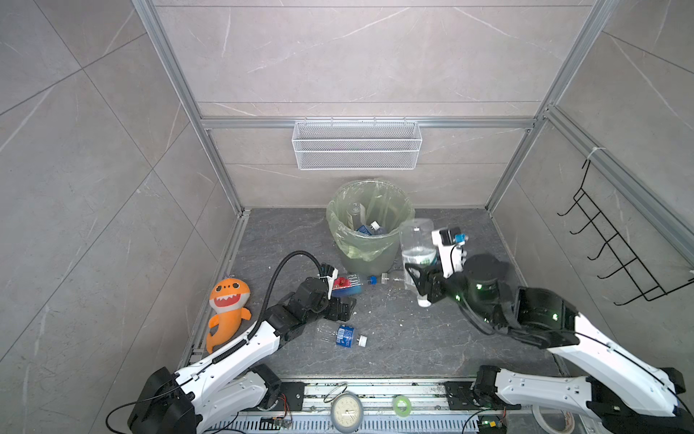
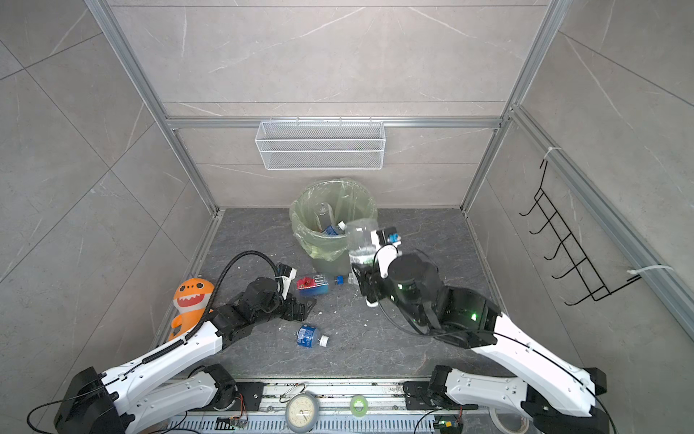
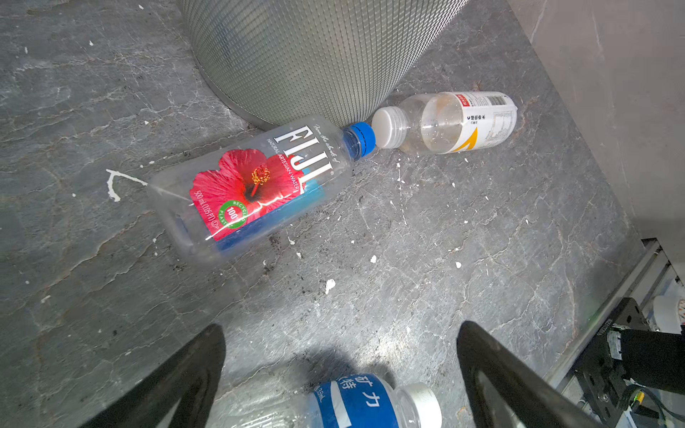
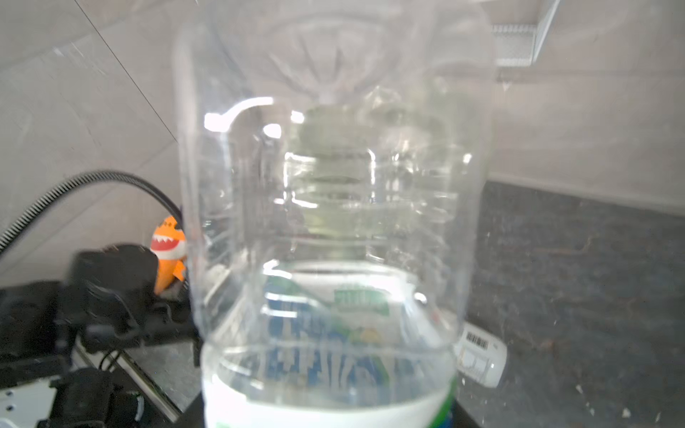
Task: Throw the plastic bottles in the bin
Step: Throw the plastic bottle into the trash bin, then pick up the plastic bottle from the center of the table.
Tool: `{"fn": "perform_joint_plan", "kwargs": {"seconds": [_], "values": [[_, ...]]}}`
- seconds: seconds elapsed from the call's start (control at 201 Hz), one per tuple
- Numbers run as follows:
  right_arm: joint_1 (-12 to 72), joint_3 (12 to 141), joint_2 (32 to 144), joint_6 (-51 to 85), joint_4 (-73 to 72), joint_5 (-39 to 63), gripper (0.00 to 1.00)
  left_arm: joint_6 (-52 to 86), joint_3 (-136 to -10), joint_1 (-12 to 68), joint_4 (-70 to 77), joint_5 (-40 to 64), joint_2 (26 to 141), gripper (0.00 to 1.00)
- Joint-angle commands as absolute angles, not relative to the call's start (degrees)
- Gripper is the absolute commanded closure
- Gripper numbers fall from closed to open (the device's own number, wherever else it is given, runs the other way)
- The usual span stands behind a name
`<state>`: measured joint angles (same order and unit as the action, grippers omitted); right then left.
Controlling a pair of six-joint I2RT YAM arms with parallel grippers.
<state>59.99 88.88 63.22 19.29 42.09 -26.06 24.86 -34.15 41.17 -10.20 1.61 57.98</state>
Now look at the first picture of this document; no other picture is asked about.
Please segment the Fiji bottle red flower label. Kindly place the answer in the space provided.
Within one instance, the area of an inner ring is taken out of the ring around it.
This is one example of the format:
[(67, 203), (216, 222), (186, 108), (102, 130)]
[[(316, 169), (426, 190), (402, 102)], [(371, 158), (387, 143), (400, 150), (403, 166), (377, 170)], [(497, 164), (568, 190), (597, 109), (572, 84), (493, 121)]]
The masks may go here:
[(350, 297), (360, 294), (364, 287), (377, 285), (380, 278), (377, 276), (349, 274), (338, 276), (334, 281), (332, 296), (335, 298)]

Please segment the crushed bottle blue label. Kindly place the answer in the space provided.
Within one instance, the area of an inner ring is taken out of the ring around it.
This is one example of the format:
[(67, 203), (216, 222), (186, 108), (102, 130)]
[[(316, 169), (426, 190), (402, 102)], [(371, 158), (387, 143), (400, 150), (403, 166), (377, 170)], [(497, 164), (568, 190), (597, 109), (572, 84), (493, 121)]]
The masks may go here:
[(362, 233), (367, 236), (380, 236), (385, 235), (387, 231), (376, 221), (371, 224), (363, 224), (357, 229), (358, 233)]

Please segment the clear bottle white orange label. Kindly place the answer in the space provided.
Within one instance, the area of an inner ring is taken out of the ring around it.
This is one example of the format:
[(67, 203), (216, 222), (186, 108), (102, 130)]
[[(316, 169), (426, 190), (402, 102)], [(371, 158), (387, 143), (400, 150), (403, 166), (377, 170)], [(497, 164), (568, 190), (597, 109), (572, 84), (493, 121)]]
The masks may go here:
[(349, 226), (353, 231), (358, 231), (363, 226), (363, 205), (352, 203), (348, 209)]

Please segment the large bottle white yellow label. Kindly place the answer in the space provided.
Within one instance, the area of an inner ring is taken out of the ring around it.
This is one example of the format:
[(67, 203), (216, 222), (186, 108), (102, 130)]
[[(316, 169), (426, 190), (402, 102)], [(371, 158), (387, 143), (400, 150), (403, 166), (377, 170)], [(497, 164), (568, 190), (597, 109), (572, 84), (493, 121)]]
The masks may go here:
[(384, 272), (381, 274), (381, 283), (394, 288), (403, 288), (405, 280), (402, 271)]

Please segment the bottle green white blue label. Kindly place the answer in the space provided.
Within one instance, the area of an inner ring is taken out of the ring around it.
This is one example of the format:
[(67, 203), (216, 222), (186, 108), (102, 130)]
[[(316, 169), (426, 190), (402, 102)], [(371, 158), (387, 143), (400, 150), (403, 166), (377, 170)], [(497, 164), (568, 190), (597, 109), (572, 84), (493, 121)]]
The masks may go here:
[(417, 296), (417, 304), (420, 307), (430, 307), (431, 303), (426, 296), (417, 292), (415, 281), (406, 270), (408, 264), (428, 266), (436, 261), (437, 249), (435, 248), (431, 233), (434, 231), (434, 223), (430, 219), (415, 218), (403, 222), (400, 230), (400, 249), (403, 262), (404, 288)]

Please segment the bottle dark blue label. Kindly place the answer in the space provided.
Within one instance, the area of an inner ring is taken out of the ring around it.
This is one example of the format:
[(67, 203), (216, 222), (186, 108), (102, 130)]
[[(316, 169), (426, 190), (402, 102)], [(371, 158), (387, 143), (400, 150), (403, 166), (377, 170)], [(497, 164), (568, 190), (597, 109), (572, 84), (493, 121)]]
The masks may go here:
[(316, 327), (314, 340), (343, 348), (367, 347), (368, 336), (352, 325), (321, 321)]

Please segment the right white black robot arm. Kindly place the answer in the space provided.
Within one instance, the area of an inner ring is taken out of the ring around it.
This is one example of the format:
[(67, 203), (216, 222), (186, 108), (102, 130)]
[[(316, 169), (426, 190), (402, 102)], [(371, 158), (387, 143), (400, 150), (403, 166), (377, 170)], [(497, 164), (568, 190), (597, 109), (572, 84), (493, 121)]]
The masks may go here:
[(471, 387), (478, 406), (562, 410), (599, 421), (611, 433), (693, 431), (693, 414), (680, 398), (686, 390), (680, 371), (640, 360), (549, 289), (512, 289), (509, 267), (491, 254), (460, 265), (441, 260), (404, 267), (427, 302), (449, 298), (480, 332), (545, 350), (578, 370), (543, 376), (483, 365)]

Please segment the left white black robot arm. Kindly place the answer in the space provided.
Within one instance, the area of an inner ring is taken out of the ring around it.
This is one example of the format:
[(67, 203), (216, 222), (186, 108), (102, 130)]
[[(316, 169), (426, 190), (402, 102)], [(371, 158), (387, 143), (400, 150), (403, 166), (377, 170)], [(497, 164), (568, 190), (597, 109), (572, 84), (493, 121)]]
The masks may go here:
[(346, 322), (355, 298), (330, 295), (323, 278), (307, 278), (260, 323), (197, 363), (172, 373), (163, 367), (147, 379), (128, 417), (133, 433), (203, 433), (234, 414), (269, 407), (280, 380), (263, 359), (319, 319)]

